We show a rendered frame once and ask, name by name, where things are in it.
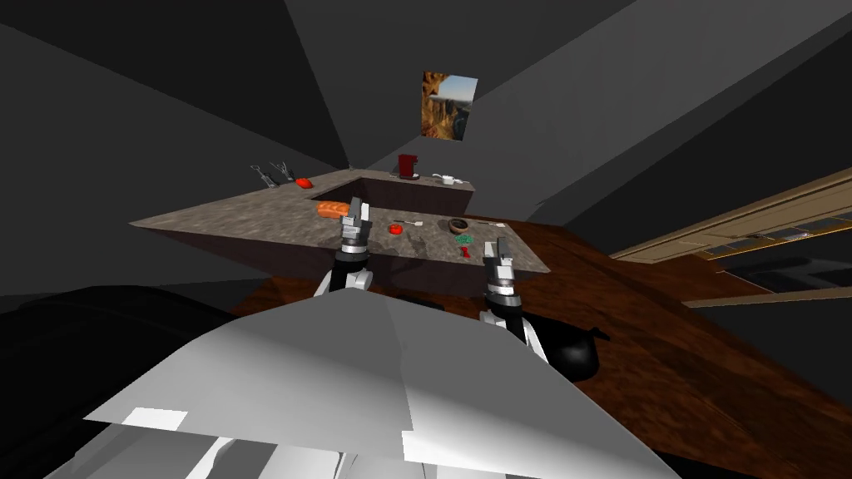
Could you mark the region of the canyon landscape wall picture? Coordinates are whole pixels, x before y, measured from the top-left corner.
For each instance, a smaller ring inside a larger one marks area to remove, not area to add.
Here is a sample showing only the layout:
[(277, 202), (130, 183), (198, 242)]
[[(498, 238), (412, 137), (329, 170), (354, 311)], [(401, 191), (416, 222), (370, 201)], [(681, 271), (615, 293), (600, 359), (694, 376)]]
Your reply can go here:
[(421, 96), (421, 136), (462, 141), (478, 80), (424, 71)]

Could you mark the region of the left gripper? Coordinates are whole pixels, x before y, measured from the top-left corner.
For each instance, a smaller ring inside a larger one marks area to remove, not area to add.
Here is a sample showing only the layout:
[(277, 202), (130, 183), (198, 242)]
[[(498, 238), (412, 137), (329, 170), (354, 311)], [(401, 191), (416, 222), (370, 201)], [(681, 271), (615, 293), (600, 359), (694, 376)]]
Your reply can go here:
[(343, 252), (365, 252), (368, 248), (372, 223), (369, 204), (359, 197), (350, 202), (350, 216), (341, 217), (341, 247)]

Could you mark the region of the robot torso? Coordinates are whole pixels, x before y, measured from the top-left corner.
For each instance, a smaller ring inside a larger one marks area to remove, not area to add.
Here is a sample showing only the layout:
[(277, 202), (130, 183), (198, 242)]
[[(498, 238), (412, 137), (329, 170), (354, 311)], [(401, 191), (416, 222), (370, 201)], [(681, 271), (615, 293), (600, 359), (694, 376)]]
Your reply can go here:
[(342, 289), (223, 324), (45, 479), (680, 479), (528, 321)]

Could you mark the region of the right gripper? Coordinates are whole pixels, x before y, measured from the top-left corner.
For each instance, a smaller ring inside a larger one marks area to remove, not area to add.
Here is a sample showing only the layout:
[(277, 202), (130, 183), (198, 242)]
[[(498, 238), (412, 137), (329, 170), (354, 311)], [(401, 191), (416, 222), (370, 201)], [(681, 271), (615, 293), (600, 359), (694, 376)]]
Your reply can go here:
[(483, 244), (483, 261), (488, 284), (496, 287), (512, 287), (514, 284), (513, 255), (508, 239), (499, 237), (497, 242)]

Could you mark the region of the tan wooden cabinet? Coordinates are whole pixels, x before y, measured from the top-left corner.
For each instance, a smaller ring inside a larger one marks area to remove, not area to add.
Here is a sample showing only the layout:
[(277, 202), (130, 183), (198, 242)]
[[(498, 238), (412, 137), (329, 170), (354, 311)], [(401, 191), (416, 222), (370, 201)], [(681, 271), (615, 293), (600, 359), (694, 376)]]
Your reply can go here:
[[(732, 258), (806, 240), (852, 232), (852, 167), (737, 210), (617, 251), (612, 258), (657, 264), (679, 256)], [(764, 293), (687, 301), (692, 309), (742, 304), (852, 298), (852, 241), (848, 260), (794, 256), (734, 268), (729, 275)]]

